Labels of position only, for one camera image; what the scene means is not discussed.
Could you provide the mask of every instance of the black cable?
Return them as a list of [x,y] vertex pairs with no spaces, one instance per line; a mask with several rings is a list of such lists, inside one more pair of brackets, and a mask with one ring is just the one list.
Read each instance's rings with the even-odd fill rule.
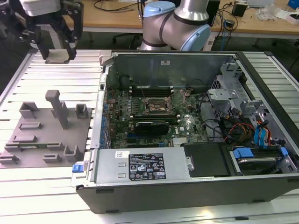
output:
[[124,7],[121,7],[121,8],[115,8],[115,9],[105,9],[105,8],[101,8],[99,6],[97,6],[96,4],[99,3],[99,2],[102,2],[102,0],[98,0],[96,1],[93,6],[95,8],[97,8],[98,10],[102,10],[102,11],[105,11],[105,12],[127,12],[127,10],[124,10],[124,9],[127,9],[128,7],[131,7],[131,6],[134,6],[134,5],[137,5],[137,3],[134,3],[134,4],[131,4],[131,5],[128,5],[128,6],[124,6]]
[[293,64],[290,66],[288,71],[291,71],[291,69],[294,67],[295,63],[299,60],[299,57],[296,58],[296,60],[293,62]]
[[195,81],[195,80],[198,80],[198,81],[200,81],[203,85],[208,86],[208,85],[207,85],[206,83],[204,83],[204,81],[202,81],[200,78],[194,78],[194,79],[189,80],[189,81],[186,83],[186,86],[189,86],[190,82]]
[[223,29],[223,12],[222,11],[220,11],[219,9],[218,9],[218,11],[217,11],[218,13],[216,14],[216,15],[218,15],[219,17],[220,17],[220,30],[219,30],[219,33],[218,33],[218,35],[215,37],[215,41],[214,42],[217,42],[217,40],[218,40],[218,38],[219,38],[219,36],[220,36],[220,33],[221,33],[221,31],[222,31],[222,29]]
[[228,8],[229,6],[234,6],[234,5],[235,5],[235,1],[231,1],[231,2],[228,2],[228,3],[224,4],[224,5],[222,6],[222,9],[226,9],[226,8]]

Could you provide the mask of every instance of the wooden table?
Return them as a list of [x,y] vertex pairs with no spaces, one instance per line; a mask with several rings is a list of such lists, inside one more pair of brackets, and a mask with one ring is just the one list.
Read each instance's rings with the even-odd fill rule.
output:
[[[221,0],[219,8],[225,3],[231,2],[231,0]],[[288,7],[288,0],[276,0],[276,7],[283,10],[292,11]],[[232,6],[226,8],[226,11],[231,12],[233,9]],[[243,17],[237,17],[238,27],[231,33],[231,36],[236,37],[253,37],[253,38],[275,38],[275,39],[298,39],[299,38],[299,26],[292,25],[287,21],[277,18],[274,20],[268,21],[259,21],[256,18],[256,12],[258,9],[249,8],[245,11]],[[235,21],[235,18],[228,13],[224,12],[224,18]],[[216,17],[215,23],[212,27],[212,32],[207,42],[204,50],[211,50],[212,43],[214,42],[215,37],[218,35],[221,28],[220,18]]]
[[[96,9],[93,4],[95,0],[82,0],[84,8],[84,31],[87,32],[117,32],[117,33],[142,33],[142,25],[138,18],[137,6],[131,7],[133,11],[124,13],[104,12]],[[231,0],[221,0],[220,8]],[[288,0],[276,0],[276,6],[283,10],[290,10]],[[98,3],[105,9],[115,9],[130,5],[131,3],[108,0]],[[249,8],[243,17],[238,17],[239,25],[232,36],[254,37],[254,38],[278,38],[278,39],[299,39],[299,26],[292,25],[285,20],[277,18],[275,21],[259,21],[255,14],[257,9]],[[235,20],[232,16],[224,13],[226,19]],[[69,26],[73,26],[71,19],[66,16]],[[212,33],[204,50],[210,50],[214,38],[221,28],[220,18],[217,16],[212,27]]]

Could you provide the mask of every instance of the warning label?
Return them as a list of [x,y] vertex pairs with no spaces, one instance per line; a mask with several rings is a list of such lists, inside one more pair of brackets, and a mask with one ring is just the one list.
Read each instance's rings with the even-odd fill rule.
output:
[[132,181],[166,179],[163,154],[129,155],[129,178]]

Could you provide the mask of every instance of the cable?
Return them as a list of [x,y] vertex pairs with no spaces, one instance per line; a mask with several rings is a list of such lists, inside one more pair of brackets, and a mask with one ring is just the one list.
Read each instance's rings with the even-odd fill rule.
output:
[[[225,20],[225,19],[224,19],[224,28],[225,28],[225,30],[226,30],[226,20]],[[224,40],[225,40],[225,32],[224,32],[224,38],[222,38],[222,44],[221,44],[220,51],[223,51]]]
[[288,71],[291,71],[291,69],[294,67],[295,63],[299,60],[299,57],[296,58],[296,60],[293,62],[293,64],[290,66]]
[[220,11],[223,11],[223,12],[226,12],[226,13],[228,13],[228,14],[230,14],[230,15],[233,16],[233,17],[235,18],[235,20],[236,20],[236,27],[235,27],[235,28],[232,28],[232,29],[228,29],[228,30],[234,31],[235,29],[237,29],[237,27],[238,27],[238,25],[239,25],[239,21],[238,21],[237,17],[236,17],[235,15],[231,14],[229,11],[226,11],[226,10],[224,10],[224,9],[219,9],[219,10],[220,10]]
[[202,81],[200,78],[194,78],[194,79],[189,80],[189,81],[186,83],[186,87],[188,87],[188,86],[190,85],[190,82],[195,81],[195,80],[198,80],[198,81],[200,81],[203,85],[208,86],[208,85],[207,85],[204,81]]
[[132,11],[132,9],[128,9],[129,7],[131,6],[134,6],[134,5],[137,5],[137,3],[134,3],[134,4],[131,4],[131,5],[128,5],[128,6],[124,6],[124,7],[121,7],[121,8],[116,8],[116,9],[105,9],[105,8],[102,8],[102,7],[99,7],[97,6],[97,3],[99,2],[102,2],[102,0],[98,0],[96,1],[93,6],[95,8],[97,8],[98,10],[102,10],[102,11],[105,11],[105,12],[110,12],[110,13],[124,13],[124,12],[128,12],[128,11]]
[[235,5],[235,1],[231,1],[231,2],[228,2],[228,3],[224,4],[224,5],[222,6],[222,9],[226,9],[226,8],[228,8],[229,6],[234,6],[234,5]]

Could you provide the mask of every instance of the cable on desk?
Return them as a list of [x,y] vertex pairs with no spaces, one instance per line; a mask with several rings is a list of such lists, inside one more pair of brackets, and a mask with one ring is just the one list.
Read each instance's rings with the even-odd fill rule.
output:
[[[235,21],[236,21],[236,22],[235,22],[235,26],[234,26],[234,27],[232,27],[232,28],[228,28],[228,27],[226,27],[226,26],[223,25],[223,23],[225,22],[225,18],[224,18],[224,13],[223,13],[223,12],[226,12],[226,13],[230,14],[231,16],[233,16],[233,17],[235,18]],[[239,22],[238,22],[237,17],[235,17],[235,16],[234,16],[233,14],[231,14],[229,11],[224,10],[224,9],[218,9],[217,15],[220,17],[221,27],[220,27],[220,31],[219,31],[218,35],[215,37],[215,41],[214,41],[214,42],[221,43],[221,44],[225,44],[225,46],[222,47],[222,50],[224,50],[224,49],[226,48],[226,46],[227,46],[227,44],[228,44],[230,38],[231,38],[231,34],[232,34],[232,32],[233,32],[235,29],[237,29],[237,27],[238,27],[238,25],[239,25]],[[223,37],[224,30],[227,30],[227,31],[229,32],[229,34],[228,34],[228,40],[227,40],[226,42],[224,42],[224,41],[222,41],[222,42],[218,42],[217,40],[218,40],[218,38],[219,38],[221,32],[222,32],[222,34],[221,34],[222,38],[225,39],[225,37]]]
[[129,7],[131,6],[134,6],[134,5],[137,5],[137,3],[134,3],[134,4],[131,4],[131,5],[128,5],[128,6],[124,6],[124,7],[121,7],[121,8],[115,8],[115,9],[106,9],[106,8],[102,8],[102,7],[99,7],[97,6],[97,4],[99,2],[103,2],[102,0],[98,0],[96,1],[93,6],[95,8],[97,8],[98,10],[102,10],[102,11],[105,11],[105,12],[110,12],[110,13],[124,13],[124,12],[128,12],[128,11],[132,11],[132,9],[130,9]]
[[235,2],[236,2],[236,1],[231,1],[231,2],[228,2],[228,3],[224,4],[224,5],[222,6],[222,9],[226,9],[226,8],[228,8],[229,6],[234,6],[234,5],[235,5]]

